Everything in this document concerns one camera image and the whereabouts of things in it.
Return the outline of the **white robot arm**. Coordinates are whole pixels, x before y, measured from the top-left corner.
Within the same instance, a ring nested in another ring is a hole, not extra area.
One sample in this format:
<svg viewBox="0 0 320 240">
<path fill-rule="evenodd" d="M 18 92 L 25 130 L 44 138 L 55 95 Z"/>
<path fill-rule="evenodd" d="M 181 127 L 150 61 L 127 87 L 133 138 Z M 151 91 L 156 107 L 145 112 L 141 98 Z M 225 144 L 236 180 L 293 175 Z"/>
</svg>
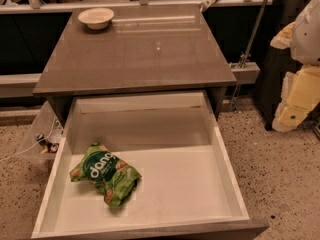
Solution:
<svg viewBox="0 0 320 240">
<path fill-rule="evenodd" d="M 294 22 L 271 40 L 277 49 L 290 49 L 293 60 L 302 64 L 283 79 L 281 102 L 272 128 L 278 132 L 296 129 L 320 103 L 320 0 L 311 0 Z"/>
</svg>

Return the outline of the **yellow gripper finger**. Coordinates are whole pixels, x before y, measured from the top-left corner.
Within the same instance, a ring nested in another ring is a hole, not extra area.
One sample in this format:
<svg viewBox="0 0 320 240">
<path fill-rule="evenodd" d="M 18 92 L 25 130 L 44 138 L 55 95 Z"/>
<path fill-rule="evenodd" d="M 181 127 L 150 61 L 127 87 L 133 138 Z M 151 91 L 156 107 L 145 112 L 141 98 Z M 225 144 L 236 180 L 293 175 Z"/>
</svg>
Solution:
<svg viewBox="0 0 320 240">
<path fill-rule="evenodd" d="M 296 129 L 319 103 L 319 66 L 304 65 L 296 73 L 287 72 L 272 128 L 278 132 Z"/>
<path fill-rule="evenodd" d="M 276 49 L 286 49 L 290 47 L 292 31 L 295 23 L 291 22 L 274 36 L 270 45 Z"/>
</svg>

